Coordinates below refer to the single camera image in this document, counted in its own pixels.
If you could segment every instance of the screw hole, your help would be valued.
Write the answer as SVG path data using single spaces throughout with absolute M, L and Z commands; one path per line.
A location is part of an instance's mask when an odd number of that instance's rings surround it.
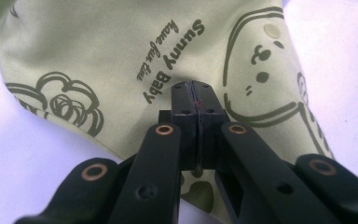
M 157 187 L 153 184 L 145 184 L 136 190 L 138 200 L 147 201 L 153 199 L 158 194 Z
M 293 194 L 293 192 L 295 192 L 292 186 L 284 182 L 279 183 L 275 189 L 280 193 L 287 194 L 287 195 Z

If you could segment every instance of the cartoon eye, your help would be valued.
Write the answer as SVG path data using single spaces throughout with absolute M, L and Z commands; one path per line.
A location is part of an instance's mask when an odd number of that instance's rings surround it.
M 279 42 L 279 41 L 274 41 L 274 45 L 275 45 L 276 47 L 280 48 L 280 49 L 284 49 L 283 44 L 282 44 L 281 42 Z
M 255 77 L 255 80 L 259 83 L 265 83 L 267 80 L 269 80 L 269 74 L 266 72 L 260 72 Z

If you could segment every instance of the black plastic part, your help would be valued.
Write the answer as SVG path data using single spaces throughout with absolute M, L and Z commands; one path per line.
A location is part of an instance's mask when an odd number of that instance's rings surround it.
M 160 111 L 160 120 L 166 113 Z M 214 169 L 215 135 L 226 121 L 229 118 L 210 85 L 188 81 L 172 86 L 172 123 L 182 130 L 182 170 Z
M 193 90 L 197 96 L 199 114 L 199 155 L 198 163 L 203 169 L 214 169 L 216 166 L 216 136 L 223 123 L 229 118 L 220 105 L 212 86 L 193 81 Z
M 197 163 L 197 109 L 191 82 L 172 86 L 172 123 L 182 131 L 180 168 L 194 170 Z
M 358 177 L 321 155 L 301 156 L 296 171 L 343 223 L 358 224 Z
M 180 129 L 152 126 L 107 223 L 176 223 L 180 193 Z
M 251 127 L 225 123 L 220 148 L 229 167 L 217 167 L 216 183 L 233 223 L 339 223 Z
M 16 224 L 104 223 L 115 203 L 117 164 L 107 159 L 80 163 L 63 180 L 48 207 L 38 216 Z

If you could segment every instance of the cartoon drawing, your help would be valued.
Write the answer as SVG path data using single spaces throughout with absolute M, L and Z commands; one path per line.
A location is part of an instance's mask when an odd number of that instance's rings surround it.
M 25 109 L 40 117 L 47 119 L 53 114 L 91 136 L 96 136 L 103 127 L 103 113 L 98 109 L 99 101 L 94 91 L 64 73 L 43 75 L 35 88 L 20 83 L 7 83 L 6 86 Z
M 255 128 L 301 120 L 301 131 L 320 154 L 332 156 L 310 113 L 305 78 L 284 30 L 282 9 L 268 7 L 241 16 L 231 31 L 223 73 L 228 114 Z

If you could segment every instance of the circular hole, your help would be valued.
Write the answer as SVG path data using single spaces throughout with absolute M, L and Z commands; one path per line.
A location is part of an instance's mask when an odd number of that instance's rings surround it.
M 156 128 L 156 133 L 161 135 L 167 135 L 173 132 L 173 127 L 170 125 L 160 125 Z
M 228 129 L 232 133 L 246 133 L 246 129 L 238 124 L 231 125 Z
M 156 197 L 158 193 L 157 187 L 153 184 L 145 184 L 136 190 L 138 200 L 146 201 Z
M 98 180 L 107 173 L 107 167 L 101 163 L 95 163 L 83 170 L 81 176 L 87 181 Z
M 289 184 L 284 183 L 284 182 L 279 183 L 275 189 L 277 191 L 279 191 L 280 193 L 287 194 L 287 195 L 295 192 L 295 190 L 292 188 L 292 186 L 290 186 Z
M 103 172 L 101 167 L 92 167 L 87 171 L 87 175 L 99 175 Z
M 310 168 L 321 175 L 336 175 L 337 169 L 327 161 L 314 159 L 309 162 Z

